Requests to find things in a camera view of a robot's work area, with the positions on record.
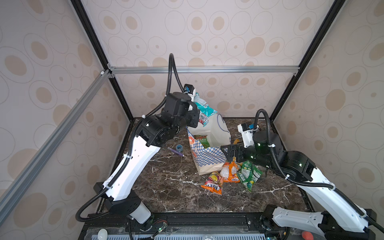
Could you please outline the teal snack packet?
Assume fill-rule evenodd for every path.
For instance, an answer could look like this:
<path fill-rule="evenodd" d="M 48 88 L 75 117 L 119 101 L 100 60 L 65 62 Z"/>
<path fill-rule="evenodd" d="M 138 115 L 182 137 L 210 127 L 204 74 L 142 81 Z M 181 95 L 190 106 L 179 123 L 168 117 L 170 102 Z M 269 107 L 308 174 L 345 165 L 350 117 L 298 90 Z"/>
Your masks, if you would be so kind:
<path fill-rule="evenodd" d="M 211 108 L 209 104 L 203 100 L 198 93 L 196 93 L 194 98 L 194 103 L 197 105 L 200 110 L 199 122 L 205 127 L 209 123 L 209 118 L 218 112 Z"/>

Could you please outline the orange snack packet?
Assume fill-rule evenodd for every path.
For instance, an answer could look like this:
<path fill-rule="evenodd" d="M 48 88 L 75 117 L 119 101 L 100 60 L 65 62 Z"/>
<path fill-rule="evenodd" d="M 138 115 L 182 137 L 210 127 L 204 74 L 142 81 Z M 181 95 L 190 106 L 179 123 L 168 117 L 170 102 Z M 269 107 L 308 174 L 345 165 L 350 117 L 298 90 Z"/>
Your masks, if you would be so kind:
<path fill-rule="evenodd" d="M 240 166 L 236 161 L 226 162 L 220 171 L 220 175 L 223 178 L 224 183 L 239 183 L 240 180 L 237 176 L 237 172 Z"/>

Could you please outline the green snack packet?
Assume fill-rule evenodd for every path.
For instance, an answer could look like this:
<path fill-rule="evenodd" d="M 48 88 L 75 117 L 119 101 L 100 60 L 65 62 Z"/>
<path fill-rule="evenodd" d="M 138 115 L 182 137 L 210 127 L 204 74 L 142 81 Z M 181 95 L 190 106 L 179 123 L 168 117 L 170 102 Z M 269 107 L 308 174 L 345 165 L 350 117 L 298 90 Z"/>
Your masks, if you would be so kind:
<path fill-rule="evenodd" d="M 252 192 L 254 183 L 259 180 L 262 174 L 263 172 L 250 161 L 243 162 L 240 170 L 237 172 L 238 179 L 248 192 Z"/>

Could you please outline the blue checkered paper bag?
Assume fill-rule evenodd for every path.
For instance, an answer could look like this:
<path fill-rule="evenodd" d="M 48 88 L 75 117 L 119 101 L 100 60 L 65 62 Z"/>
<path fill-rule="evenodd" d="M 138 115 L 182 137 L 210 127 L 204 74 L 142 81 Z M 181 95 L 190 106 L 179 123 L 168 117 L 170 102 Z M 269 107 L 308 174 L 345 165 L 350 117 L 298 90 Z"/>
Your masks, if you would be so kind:
<path fill-rule="evenodd" d="M 200 176 L 222 169 L 227 159 L 221 146 L 231 143 L 231 134 L 223 117 L 214 114 L 208 120 L 205 126 L 198 123 L 196 128 L 187 127 L 193 160 Z"/>

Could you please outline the red yellow snack packet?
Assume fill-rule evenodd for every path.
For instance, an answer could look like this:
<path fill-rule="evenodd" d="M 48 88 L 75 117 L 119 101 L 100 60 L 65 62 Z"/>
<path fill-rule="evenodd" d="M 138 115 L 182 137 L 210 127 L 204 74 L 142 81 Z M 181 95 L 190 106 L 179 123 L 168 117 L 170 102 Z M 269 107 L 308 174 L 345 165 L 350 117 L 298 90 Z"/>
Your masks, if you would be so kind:
<path fill-rule="evenodd" d="M 224 179 L 219 172 L 212 172 L 208 177 L 208 180 L 201 185 L 205 190 L 209 190 L 211 193 L 218 195 L 222 194 Z"/>

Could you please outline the green corn chips packet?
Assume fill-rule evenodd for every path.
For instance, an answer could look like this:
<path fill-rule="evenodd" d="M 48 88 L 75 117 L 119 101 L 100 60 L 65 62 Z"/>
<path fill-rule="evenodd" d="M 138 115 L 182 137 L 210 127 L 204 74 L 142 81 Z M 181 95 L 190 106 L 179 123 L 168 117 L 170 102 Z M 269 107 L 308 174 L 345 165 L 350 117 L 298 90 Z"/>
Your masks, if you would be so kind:
<path fill-rule="evenodd" d="M 194 135 L 194 138 L 195 140 L 200 142 L 205 149 L 210 147 L 210 143 L 208 141 L 207 135 Z"/>

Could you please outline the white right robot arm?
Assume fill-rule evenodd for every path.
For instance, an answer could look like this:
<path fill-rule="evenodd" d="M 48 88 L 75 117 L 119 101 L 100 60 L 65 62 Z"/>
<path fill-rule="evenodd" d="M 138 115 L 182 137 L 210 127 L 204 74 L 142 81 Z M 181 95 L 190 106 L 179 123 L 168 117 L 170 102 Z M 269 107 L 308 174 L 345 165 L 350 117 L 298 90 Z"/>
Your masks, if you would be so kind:
<path fill-rule="evenodd" d="M 277 176 L 298 186 L 312 196 L 322 212 L 300 212 L 267 205 L 260 217 L 267 231 L 294 228 L 311 232 L 327 240 L 374 240 L 384 228 L 376 222 L 372 209 L 363 209 L 329 181 L 316 164 L 299 151 L 285 150 L 280 136 L 272 131 L 271 120 L 264 109 L 257 111 L 252 125 L 241 124 L 242 143 L 221 146 L 229 162 L 237 160 L 273 171 Z"/>

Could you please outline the blue tape roll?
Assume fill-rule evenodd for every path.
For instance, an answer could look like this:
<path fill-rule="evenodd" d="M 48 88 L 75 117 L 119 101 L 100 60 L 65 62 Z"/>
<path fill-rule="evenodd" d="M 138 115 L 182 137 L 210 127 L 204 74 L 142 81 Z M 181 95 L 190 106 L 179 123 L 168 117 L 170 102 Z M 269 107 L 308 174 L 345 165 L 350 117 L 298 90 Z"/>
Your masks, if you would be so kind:
<path fill-rule="evenodd" d="M 181 144 L 176 145 L 176 150 L 181 153 L 183 151 L 183 146 Z"/>

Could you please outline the purple marker pen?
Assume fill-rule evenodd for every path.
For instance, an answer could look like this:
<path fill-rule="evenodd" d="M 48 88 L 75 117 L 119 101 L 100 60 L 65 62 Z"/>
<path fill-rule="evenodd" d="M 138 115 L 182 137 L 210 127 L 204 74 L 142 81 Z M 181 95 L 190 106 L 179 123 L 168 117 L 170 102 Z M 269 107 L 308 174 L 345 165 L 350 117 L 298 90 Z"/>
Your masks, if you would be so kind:
<path fill-rule="evenodd" d="M 171 152 L 173 152 L 173 153 L 175 153 L 175 154 L 181 156 L 181 157 L 184 157 L 184 156 L 185 156 L 184 154 L 182 154 L 182 153 L 178 152 L 177 150 L 174 150 L 174 149 L 172 149 L 172 148 L 170 148 L 170 147 L 167 147 L 167 149 L 168 149 L 169 151 L 171 151 Z"/>

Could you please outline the red emergency button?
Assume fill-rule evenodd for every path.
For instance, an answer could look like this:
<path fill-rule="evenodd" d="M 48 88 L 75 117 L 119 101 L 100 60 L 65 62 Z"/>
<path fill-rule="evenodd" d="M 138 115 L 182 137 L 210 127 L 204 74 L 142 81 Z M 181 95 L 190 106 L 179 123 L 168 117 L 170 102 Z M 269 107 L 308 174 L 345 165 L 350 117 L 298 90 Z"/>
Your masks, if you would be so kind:
<path fill-rule="evenodd" d="M 304 240 L 314 240 L 314 236 L 312 233 L 310 232 L 307 232 L 307 231 L 303 231 L 301 233 L 301 237 L 304 239 Z"/>

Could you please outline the white round knob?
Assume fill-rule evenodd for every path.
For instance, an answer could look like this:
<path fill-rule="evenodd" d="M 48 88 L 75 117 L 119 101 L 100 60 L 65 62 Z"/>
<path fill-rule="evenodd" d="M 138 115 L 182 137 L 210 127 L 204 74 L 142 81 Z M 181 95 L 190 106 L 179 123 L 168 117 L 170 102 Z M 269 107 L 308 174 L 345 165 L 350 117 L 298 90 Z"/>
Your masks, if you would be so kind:
<path fill-rule="evenodd" d="M 98 240 L 107 240 L 108 231 L 106 229 L 100 229 L 97 235 Z"/>

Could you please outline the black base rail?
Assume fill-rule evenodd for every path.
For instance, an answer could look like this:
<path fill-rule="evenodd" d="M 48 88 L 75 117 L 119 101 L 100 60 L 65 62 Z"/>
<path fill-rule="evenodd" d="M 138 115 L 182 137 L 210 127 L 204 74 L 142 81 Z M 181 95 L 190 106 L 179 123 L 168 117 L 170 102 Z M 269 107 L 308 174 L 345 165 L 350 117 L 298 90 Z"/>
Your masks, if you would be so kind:
<path fill-rule="evenodd" d="M 295 240 L 303 232 L 300 227 L 280 227 L 262 213 L 155 213 L 144 224 L 130 217 L 104 216 L 85 223 L 79 239 L 95 240 L 102 229 L 112 240 L 141 240 L 151 236 L 156 240 L 197 240 L 204 235 L 213 235 L 218 240 L 244 240 L 251 235 L 262 240 Z"/>

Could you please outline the aluminium rail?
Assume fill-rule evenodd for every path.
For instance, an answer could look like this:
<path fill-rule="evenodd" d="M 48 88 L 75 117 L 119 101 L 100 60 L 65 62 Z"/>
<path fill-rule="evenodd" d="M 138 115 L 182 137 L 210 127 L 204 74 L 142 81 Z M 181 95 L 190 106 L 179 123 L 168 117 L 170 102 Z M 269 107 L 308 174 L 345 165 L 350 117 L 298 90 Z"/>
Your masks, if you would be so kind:
<path fill-rule="evenodd" d="M 177 67 L 179 74 L 297 73 L 299 66 Z M 110 67 L 114 75 L 167 74 L 168 67 Z"/>
<path fill-rule="evenodd" d="M 53 153 L 57 150 L 60 143 L 67 136 L 68 132 L 72 129 L 99 89 L 110 76 L 111 71 L 104 70 L 104 73 L 95 79 L 81 99 L 69 111 L 63 121 L 53 131 L 43 146 L 36 152 L 31 161 L 14 180 L 10 188 L 5 192 L 4 196 L 1 198 L 1 225 L 4 224 L 5 220 L 19 203 L 27 189 L 31 186 L 43 167 L 47 164 L 48 160 L 50 160 Z"/>

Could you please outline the black corner frame post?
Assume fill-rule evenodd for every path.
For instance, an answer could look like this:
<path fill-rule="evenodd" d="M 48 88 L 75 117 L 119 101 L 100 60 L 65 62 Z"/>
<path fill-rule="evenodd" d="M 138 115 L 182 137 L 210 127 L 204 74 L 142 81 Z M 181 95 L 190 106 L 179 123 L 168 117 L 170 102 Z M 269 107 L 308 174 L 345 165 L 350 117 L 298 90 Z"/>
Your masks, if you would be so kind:
<path fill-rule="evenodd" d="M 98 60 L 100 61 L 102 67 L 104 70 L 110 70 L 109 61 L 106 57 L 106 54 L 104 52 L 104 49 L 101 45 L 101 42 L 99 41 L 99 38 L 97 37 L 97 34 L 93 28 L 93 25 L 88 17 L 88 14 L 86 13 L 86 9 L 82 3 L 82 1 L 78 0 L 70 0 L 72 6 L 74 7 L 75 13 L 77 17 L 79 18 L 83 29 L 85 30 L 85 33 L 93 47 L 93 50 L 95 51 Z M 123 107 L 123 110 L 125 111 L 128 120 L 134 121 L 133 114 L 128 106 L 128 103 L 124 97 L 123 91 L 116 79 L 115 76 L 110 77 L 110 83 Z"/>
<path fill-rule="evenodd" d="M 328 33 L 329 29 L 331 28 L 333 22 L 337 18 L 339 12 L 341 11 L 345 3 L 346 3 L 346 0 L 336 0 L 331 5 L 330 10 L 326 14 L 324 20 L 322 21 L 322 24 L 320 25 L 320 28 L 318 29 L 314 39 L 312 40 L 311 44 L 309 45 L 309 48 L 307 49 L 303 59 L 299 64 L 300 68 L 298 72 L 294 74 L 291 80 L 289 81 L 288 86 L 286 87 L 277 106 L 275 107 L 272 115 L 270 116 L 270 120 L 272 122 L 277 118 L 278 114 L 282 110 L 288 97 L 290 96 L 291 92 L 295 88 L 301 75 L 304 73 L 304 70 L 307 68 L 308 64 L 310 63 L 316 51 L 318 50 L 320 44 L 322 43 L 323 39 L 325 38 L 326 34 Z"/>

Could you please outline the aluminium rail left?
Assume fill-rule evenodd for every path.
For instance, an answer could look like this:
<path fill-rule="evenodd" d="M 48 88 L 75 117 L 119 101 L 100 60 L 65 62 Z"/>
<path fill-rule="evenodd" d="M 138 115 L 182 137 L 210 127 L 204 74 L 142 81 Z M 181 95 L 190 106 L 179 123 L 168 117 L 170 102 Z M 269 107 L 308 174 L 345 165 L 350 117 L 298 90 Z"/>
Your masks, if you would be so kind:
<path fill-rule="evenodd" d="M 57 150 L 60 143 L 67 136 L 68 132 L 72 129 L 99 89 L 110 76 L 111 71 L 104 70 L 104 73 L 95 79 L 81 99 L 69 111 L 63 121 L 53 131 L 43 146 L 36 152 L 31 161 L 14 180 L 10 188 L 5 192 L 4 196 L 1 198 L 1 225 L 4 224 L 5 220 L 19 203 L 27 189 L 31 186 L 43 167 L 47 164 L 48 160 L 50 160 L 53 153 Z"/>

